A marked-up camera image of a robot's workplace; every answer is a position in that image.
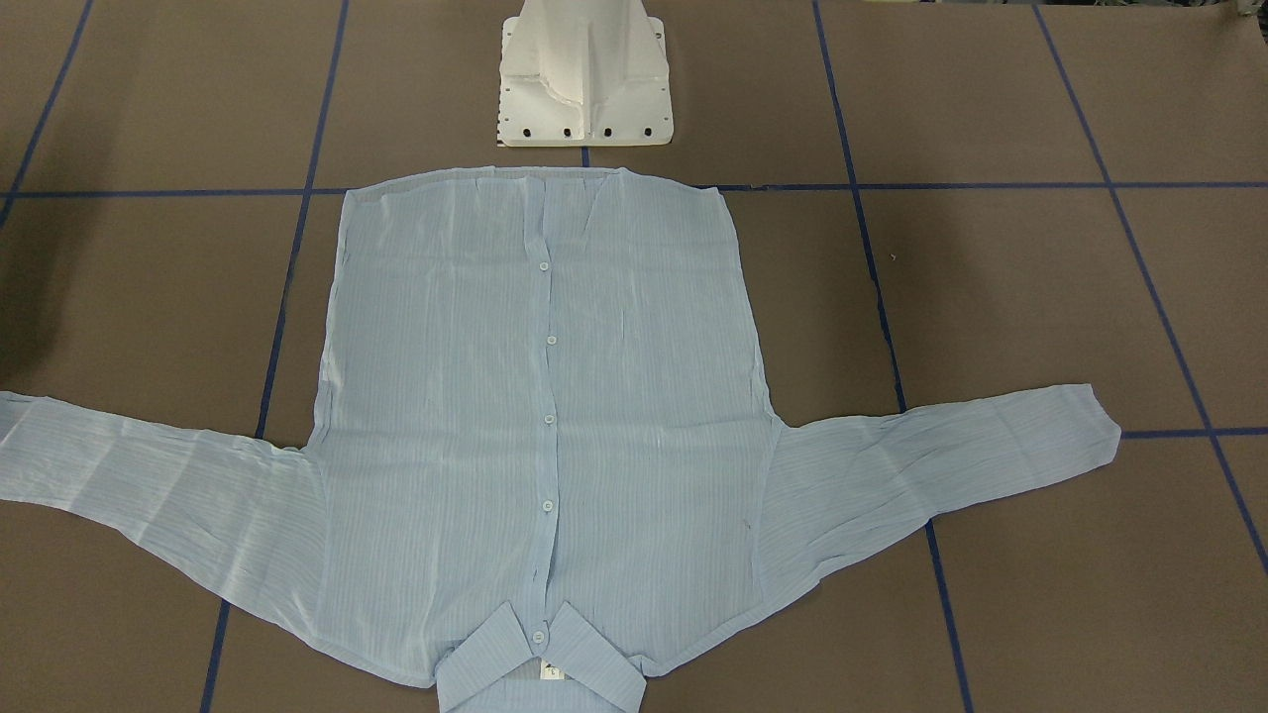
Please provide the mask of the light blue striped shirt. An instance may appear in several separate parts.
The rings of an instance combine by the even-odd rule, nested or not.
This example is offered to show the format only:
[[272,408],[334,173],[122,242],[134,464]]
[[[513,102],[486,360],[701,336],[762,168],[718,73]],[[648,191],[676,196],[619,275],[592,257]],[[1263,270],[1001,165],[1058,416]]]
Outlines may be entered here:
[[307,447],[6,392],[3,497],[444,712],[635,712],[829,573],[1118,442],[1092,384],[790,426],[719,193],[449,167],[346,194]]

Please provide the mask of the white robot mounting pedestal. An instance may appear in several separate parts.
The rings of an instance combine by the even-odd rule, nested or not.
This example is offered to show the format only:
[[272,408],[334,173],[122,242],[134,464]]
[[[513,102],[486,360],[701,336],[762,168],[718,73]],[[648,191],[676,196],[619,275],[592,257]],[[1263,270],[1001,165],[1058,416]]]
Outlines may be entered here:
[[645,148],[675,136],[670,49],[642,1],[526,1],[501,27],[503,148]]

